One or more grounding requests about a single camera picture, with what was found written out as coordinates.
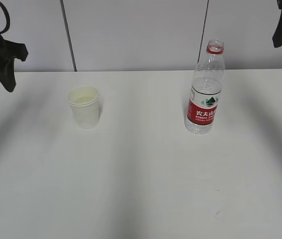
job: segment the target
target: white table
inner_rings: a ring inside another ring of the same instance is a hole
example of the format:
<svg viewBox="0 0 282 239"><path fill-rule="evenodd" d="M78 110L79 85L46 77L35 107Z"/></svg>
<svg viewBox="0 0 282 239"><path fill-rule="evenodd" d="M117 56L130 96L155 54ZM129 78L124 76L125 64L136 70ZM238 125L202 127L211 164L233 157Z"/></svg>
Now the white table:
<svg viewBox="0 0 282 239"><path fill-rule="evenodd" d="M192 71L17 73L0 85L0 239L282 239L282 70L228 71L212 131ZM100 90L96 128L65 95Z"/></svg>

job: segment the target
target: white cup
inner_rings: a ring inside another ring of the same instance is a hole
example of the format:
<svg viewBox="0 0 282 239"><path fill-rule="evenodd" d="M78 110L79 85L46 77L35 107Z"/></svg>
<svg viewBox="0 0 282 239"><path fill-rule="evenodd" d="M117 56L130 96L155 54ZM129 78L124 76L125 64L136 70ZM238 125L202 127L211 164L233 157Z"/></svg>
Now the white cup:
<svg viewBox="0 0 282 239"><path fill-rule="evenodd" d="M73 115L81 128L93 128L99 122L99 92L91 86L79 86L67 94Z"/></svg>

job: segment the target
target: plastic water bottle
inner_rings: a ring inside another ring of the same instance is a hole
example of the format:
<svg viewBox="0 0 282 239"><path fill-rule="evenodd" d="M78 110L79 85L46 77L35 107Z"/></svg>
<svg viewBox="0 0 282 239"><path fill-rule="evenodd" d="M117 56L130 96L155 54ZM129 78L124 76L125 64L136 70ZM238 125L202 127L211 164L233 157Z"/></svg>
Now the plastic water bottle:
<svg viewBox="0 0 282 239"><path fill-rule="evenodd" d="M196 66L185 117L185 126L193 133L204 134L212 127L225 71L223 51L222 41L210 40L206 53Z"/></svg>

